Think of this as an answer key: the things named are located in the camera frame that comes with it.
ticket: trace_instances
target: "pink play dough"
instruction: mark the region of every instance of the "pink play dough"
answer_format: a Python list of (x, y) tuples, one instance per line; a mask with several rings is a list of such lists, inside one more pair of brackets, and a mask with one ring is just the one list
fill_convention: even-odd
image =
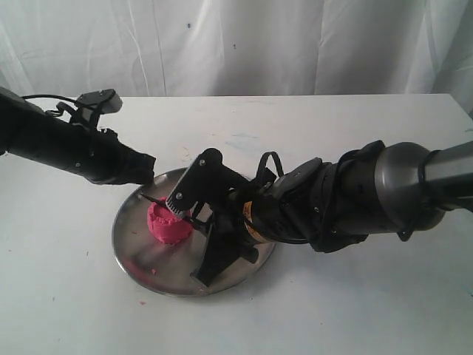
[(176, 244), (188, 238), (194, 230), (192, 226), (175, 217), (164, 207), (152, 203), (148, 208), (148, 228), (151, 234), (161, 243)]

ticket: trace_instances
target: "black cable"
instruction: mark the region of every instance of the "black cable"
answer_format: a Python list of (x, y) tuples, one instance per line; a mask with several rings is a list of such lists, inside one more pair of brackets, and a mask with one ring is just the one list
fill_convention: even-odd
[(84, 107), (86, 109), (91, 109), (92, 111), (95, 110), (95, 107), (93, 106), (90, 106), (90, 105), (87, 105), (87, 104), (82, 104), (81, 102), (77, 101), (77, 100), (73, 100), (71, 98), (66, 98), (64, 96), (60, 96), (60, 95), (50, 95), (50, 94), (38, 94), (38, 95), (26, 95), (26, 96), (22, 96), (21, 98), (23, 98), (24, 100), (30, 100), (32, 98), (56, 98), (58, 100), (64, 100), (64, 101), (68, 101), (78, 107)]

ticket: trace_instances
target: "metal plate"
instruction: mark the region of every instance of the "metal plate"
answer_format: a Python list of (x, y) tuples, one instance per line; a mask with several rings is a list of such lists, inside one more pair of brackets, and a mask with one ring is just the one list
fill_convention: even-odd
[[(154, 178), (154, 184), (141, 186), (121, 206), (115, 218), (112, 243), (120, 267), (140, 285), (160, 294), (205, 296), (225, 290), (254, 274), (273, 251), (274, 244), (257, 246), (259, 259), (251, 264), (240, 258), (209, 287), (200, 285), (189, 274), (199, 265), (205, 237), (194, 231), (190, 238), (175, 246), (162, 244), (149, 232), (146, 213), (150, 202), (140, 193), (152, 197), (167, 196), (185, 169), (173, 170)], [(203, 209), (200, 217), (207, 217)]]

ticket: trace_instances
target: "white tabletop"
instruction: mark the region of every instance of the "white tabletop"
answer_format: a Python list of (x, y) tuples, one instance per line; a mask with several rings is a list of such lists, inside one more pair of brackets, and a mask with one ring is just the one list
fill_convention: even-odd
[[(377, 139), (429, 149), (473, 139), (448, 95), (124, 98), (101, 125), (157, 157), (157, 174), (210, 146), (254, 175), (268, 150), (288, 172)], [(472, 353), (467, 212), (408, 243), (373, 235), (334, 254), (279, 245), (246, 283), (180, 299), (135, 284), (114, 259), (114, 216), (136, 186), (94, 186), (12, 155), (0, 158), (0, 183), (1, 354)]]

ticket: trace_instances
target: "white backdrop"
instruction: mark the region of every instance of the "white backdrop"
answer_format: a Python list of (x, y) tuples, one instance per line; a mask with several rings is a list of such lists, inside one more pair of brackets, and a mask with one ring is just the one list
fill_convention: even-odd
[(473, 0), (0, 0), (0, 85), (122, 96), (450, 92)]

